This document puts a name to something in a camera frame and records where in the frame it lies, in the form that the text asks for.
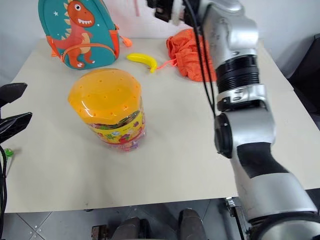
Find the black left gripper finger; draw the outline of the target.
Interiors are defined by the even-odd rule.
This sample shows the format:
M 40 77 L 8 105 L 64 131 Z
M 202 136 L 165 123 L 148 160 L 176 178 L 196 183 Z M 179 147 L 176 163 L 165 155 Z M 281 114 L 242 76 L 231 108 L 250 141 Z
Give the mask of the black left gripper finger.
M 0 144 L 23 131 L 31 121 L 31 112 L 0 120 Z
M 9 83 L 0 87 L 0 107 L 19 99 L 27 88 L 24 82 Z

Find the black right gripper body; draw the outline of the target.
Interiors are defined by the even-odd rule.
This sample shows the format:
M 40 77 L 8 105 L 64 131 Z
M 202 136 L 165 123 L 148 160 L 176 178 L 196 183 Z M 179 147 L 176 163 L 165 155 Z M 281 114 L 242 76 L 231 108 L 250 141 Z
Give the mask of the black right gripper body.
M 164 22 L 171 20 L 173 0 L 146 0 L 147 6 L 155 9 L 154 16 Z

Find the orange perforated jar lid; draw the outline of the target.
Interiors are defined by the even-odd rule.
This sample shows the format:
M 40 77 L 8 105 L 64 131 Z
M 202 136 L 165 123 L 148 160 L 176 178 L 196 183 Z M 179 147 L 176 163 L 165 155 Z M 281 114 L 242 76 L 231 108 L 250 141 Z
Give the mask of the orange perforated jar lid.
M 139 110 L 141 84 L 127 71 L 100 68 L 81 76 L 68 102 L 86 124 L 115 125 Z

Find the clear printed lollipop jar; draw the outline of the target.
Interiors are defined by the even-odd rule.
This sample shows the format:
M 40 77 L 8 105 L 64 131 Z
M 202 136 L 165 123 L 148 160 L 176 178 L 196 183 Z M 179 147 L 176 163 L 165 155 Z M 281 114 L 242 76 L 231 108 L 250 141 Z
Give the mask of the clear printed lollipop jar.
M 129 152 L 139 146 L 140 140 L 146 134 L 146 116 L 143 100 L 139 108 L 131 115 L 114 125 L 91 123 L 88 127 L 111 148 Z

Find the green lollipop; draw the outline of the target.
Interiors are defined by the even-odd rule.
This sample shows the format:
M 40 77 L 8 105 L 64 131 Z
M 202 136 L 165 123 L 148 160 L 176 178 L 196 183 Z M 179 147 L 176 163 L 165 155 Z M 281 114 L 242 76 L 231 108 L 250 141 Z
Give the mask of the green lollipop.
M 14 156 L 14 151 L 10 148 L 5 148 L 4 149 L 4 153 L 5 153 L 5 156 L 6 156 L 6 167 L 5 167 L 5 170 L 6 170 L 6 174 L 9 173 L 9 170 L 10 170 L 10 167 L 11 167 L 11 163 L 12 163 L 12 159 L 13 159 L 13 156 Z

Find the yellow toy banana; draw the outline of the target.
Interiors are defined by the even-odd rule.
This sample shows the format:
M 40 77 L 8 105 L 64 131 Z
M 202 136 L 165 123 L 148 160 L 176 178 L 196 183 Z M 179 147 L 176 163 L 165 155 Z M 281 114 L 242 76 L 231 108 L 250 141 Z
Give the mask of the yellow toy banana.
M 158 63 L 156 59 L 150 55 L 144 53 L 130 53 L 126 56 L 129 61 L 141 63 L 149 67 L 149 71 L 154 73 L 158 68 Z

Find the teal dinosaur backpack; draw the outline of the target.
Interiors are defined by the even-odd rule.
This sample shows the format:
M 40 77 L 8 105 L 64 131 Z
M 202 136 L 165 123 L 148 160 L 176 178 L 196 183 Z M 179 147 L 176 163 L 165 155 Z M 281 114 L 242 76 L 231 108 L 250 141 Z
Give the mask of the teal dinosaur backpack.
M 51 55 L 71 69 L 111 65 L 121 43 L 133 44 L 119 34 L 103 0 L 38 0 L 38 16 Z

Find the dark rounded shape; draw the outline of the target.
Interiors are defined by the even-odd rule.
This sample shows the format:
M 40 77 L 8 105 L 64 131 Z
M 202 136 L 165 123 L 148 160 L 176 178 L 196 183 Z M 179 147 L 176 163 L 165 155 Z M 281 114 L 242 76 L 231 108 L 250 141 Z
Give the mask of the dark rounded shape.
M 206 240 L 202 220 L 195 210 L 191 208 L 182 210 L 179 214 L 178 226 L 179 240 Z

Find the orange drawstring cloth bag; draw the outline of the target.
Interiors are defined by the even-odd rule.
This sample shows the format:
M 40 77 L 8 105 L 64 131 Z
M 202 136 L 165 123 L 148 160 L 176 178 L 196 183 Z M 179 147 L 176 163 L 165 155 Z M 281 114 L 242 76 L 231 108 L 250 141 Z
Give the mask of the orange drawstring cloth bag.
M 183 77 L 188 77 L 194 82 L 203 80 L 196 37 L 191 28 L 170 36 L 166 40 L 166 47 L 170 60 L 157 67 L 158 70 L 171 65 L 176 67 Z

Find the brown metal floor bracket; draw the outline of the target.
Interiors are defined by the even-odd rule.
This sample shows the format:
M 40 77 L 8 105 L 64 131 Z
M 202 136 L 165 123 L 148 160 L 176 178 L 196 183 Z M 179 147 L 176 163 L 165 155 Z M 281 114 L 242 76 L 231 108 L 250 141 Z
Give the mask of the brown metal floor bracket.
M 109 228 L 106 224 L 96 225 L 91 228 L 92 240 L 108 240 Z

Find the metal table leg bracket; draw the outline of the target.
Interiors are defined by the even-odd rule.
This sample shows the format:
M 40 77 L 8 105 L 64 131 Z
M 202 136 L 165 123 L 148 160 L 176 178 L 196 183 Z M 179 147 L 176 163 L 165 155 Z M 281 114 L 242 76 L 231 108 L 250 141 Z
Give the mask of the metal table leg bracket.
M 225 205 L 232 218 L 235 219 L 239 236 L 241 240 L 247 240 L 247 221 L 243 213 L 243 209 L 238 197 L 226 197 Z

